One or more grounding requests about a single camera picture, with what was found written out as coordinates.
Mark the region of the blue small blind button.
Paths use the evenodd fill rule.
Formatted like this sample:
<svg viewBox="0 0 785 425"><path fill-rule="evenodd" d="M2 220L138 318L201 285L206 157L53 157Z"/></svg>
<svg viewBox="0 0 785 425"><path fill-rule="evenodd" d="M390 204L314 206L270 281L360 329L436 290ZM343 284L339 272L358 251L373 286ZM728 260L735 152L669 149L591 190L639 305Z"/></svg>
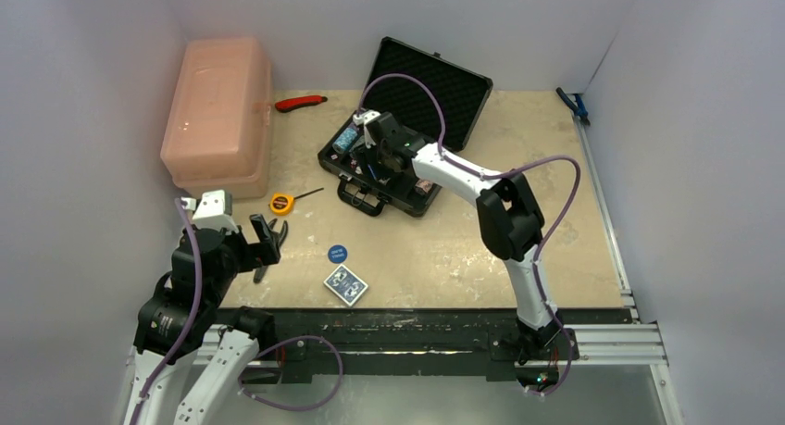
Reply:
<svg viewBox="0 0 785 425"><path fill-rule="evenodd" d="M331 263L341 264L348 257L348 250L344 245L335 244L329 248L327 256Z"/></svg>

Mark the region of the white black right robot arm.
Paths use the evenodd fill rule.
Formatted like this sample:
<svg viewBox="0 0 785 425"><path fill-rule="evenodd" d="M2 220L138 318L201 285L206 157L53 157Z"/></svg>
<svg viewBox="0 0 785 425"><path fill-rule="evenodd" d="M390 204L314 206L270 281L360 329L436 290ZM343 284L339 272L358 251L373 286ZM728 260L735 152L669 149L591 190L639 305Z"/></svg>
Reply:
<svg viewBox="0 0 785 425"><path fill-rule="evenodd" d="M533 357L552 350L561 321L539 269L544 216L525 176L473 164L389 112L359 111L352 122L383 167L430 181L476 209L481 240L504 262L511 281L522 350Z"/></svg>

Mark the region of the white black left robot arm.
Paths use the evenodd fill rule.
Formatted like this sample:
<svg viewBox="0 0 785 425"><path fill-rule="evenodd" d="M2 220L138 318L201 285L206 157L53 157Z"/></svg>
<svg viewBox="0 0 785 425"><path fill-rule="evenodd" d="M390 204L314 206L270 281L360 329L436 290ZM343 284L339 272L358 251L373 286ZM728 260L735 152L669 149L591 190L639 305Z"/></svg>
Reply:
<svg viewBox="0 0 785 425"><path fill-rule="evenodd" d="M240 273L278 263L280 236L262 216L253 215L258 240L249 243L232 217L231 194L224 190L179 198L176 207L184 231L171 269L138 313L126 424L209 423L245 366L270 356L276 346L273 316L241 307L230 316L199 378L191 388L185 386L232 282Z"/></svg>

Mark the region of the orange blue poker chip roll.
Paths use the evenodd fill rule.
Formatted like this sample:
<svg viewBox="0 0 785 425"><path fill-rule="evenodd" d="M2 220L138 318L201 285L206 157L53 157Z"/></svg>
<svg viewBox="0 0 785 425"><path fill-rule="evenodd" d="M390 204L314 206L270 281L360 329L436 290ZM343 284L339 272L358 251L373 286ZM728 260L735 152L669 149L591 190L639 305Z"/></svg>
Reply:
<svg viewBox="0 0 785 425"><path fill-rule="evenodd" d="M427 180L418 180L415 184L415 191L420 195L427 195L433 187L433 183Z"/></svg>

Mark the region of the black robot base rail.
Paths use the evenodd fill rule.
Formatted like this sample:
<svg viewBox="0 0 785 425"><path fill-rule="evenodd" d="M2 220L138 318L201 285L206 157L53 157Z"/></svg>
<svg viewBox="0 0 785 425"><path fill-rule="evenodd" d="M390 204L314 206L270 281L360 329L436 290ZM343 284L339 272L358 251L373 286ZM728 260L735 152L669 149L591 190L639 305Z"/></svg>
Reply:
<svg viewBox="0 0 785 425"><path fill-rule="evenodd" d="M316 375L471 376L486 381L547 383L556 379L553 359L565 359L567 343L555 339L541 351L523 347L512 308L271 308L275 336L264 342L314 335L340 352L337 361L317 341L288 344L249 365L249 385L310 383Z"/></svg>

